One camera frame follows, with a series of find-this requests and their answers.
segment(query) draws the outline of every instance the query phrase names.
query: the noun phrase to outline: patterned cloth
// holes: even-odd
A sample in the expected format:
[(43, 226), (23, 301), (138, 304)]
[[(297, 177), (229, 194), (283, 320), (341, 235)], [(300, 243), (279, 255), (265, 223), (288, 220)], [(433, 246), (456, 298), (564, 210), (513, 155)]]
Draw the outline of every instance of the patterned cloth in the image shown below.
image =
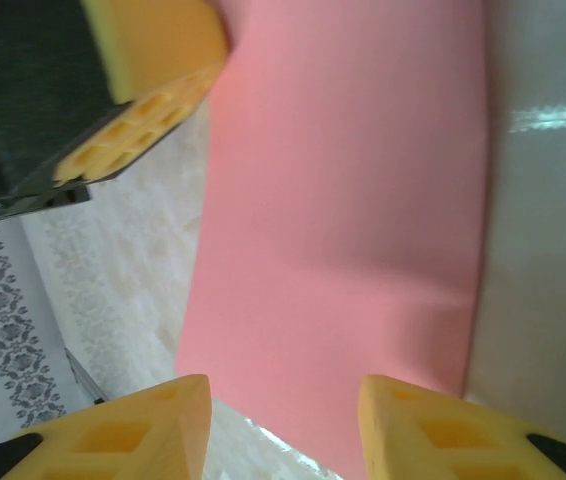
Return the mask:
[(19, 220), (0, 223), (0, 442), (89, 406)]

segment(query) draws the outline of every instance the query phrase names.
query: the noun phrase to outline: pink paper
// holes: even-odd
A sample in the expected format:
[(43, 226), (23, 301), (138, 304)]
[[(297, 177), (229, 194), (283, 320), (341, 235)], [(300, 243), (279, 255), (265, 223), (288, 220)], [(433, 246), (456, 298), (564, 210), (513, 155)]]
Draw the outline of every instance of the pink paper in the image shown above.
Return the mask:
[(240, 32), (212, 95), (177, 371), (362, 479), (364, 374), (462, 389), (487, 163), (482, 3), (225, 7)]

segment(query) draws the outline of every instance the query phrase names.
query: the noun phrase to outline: white lace tablecloth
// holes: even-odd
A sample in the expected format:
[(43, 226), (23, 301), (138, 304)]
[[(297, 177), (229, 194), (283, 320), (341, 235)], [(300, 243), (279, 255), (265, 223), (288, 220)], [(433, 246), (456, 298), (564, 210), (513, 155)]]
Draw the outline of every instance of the white lace tablecloth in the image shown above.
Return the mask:
[(0, 443), (92, 405), (77, 383), (18, 219), (0, 222)]
[[(175, 377), (198, 240), (208, 106), (83, 205), (22, 218), (68, 348), (106, 394)], [(205, 478), (337, 478), (219, 401)]]

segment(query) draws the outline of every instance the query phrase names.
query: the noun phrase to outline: hexagonal holes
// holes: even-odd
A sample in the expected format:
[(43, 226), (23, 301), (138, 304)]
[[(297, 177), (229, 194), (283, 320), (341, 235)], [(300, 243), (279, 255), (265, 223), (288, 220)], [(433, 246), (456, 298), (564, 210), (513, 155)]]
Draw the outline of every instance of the hexagonal holes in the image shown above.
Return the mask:
[(166, 103), (170, 97), (164, 93), (160, 93), (158, 95), (154, 95), (149, 100), (143, 102), (139, 107), (136, 109), (136, 112), (141, 117), (149, 117), (153, 113), (155, 113), (161, 106)]
[(407, 390), (393, 389), (392, 395), (399, 400), (420, 400), (420, 396)]
[(459, 480), (531, 480), (521, 467), (513, 465), (457, 465), (453, 470)]
[(493, 448), (490, 436), (467, 422), (427, 420), (421, 428), (436, 448)]
[(154, 140), (156, 140), (156, 137), (158, 135), (154, 132), (145, 132), (141, 138), (139, 138), (135, 143), (134, 143), (134, 148), (138, 148), (139, 150), (145, 150), (147, 147), (149, 147), (150, 145), (152, 145), (154, 143)]
[(85, 435), (72, 451), (74, 453), (130, 453), (136, 450), (151, 427), (152, 424), (149, 422), (102, 423)]
[(187, 112), (187, 108), (184, 106), (180, 106), (175, 108), (174, 110), (172, 110), (170, 113), (168, 113), (163, 120), (161, 120), (161, 126), (163, 128), (170, 128), (172, 127), (174, 124), (176, 124), (177, 122), (179, 122), (180, 120), (183, 119), (183, 117), (185, 116)]
[(47, 470), (40, 480), (113, 480), (116, 470), (95, 468), (53, 468)]
[(129, 122), (117, 122), (105, 131), (101, 140), (111, 143), (117, 142), (128, 135), (133, 129), (134, 125)]
[(99, 155), (101, 155), (105, 151), (105, 147), (99, 147), (97, 145), (90, 145), (89, 147), (85, 148), (81, 153), (79, 153), (72, 163), (76, 168), (85, 169), (90, 164), (96, 160)]

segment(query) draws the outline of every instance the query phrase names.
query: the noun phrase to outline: white surface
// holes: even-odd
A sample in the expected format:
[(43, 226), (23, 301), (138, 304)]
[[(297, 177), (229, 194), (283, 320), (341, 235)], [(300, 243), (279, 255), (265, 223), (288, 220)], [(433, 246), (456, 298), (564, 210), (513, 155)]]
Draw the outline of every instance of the white surface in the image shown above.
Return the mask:
[[(487, 3), (494, 188), (468, 396), (566, 435), (566, 1)], [(92, 202), (23, 219), (63, 334), (110, 395), (173, 376), (206, 152), (204, 106)], [(325, 475), (215, 403), (206, 478)]]

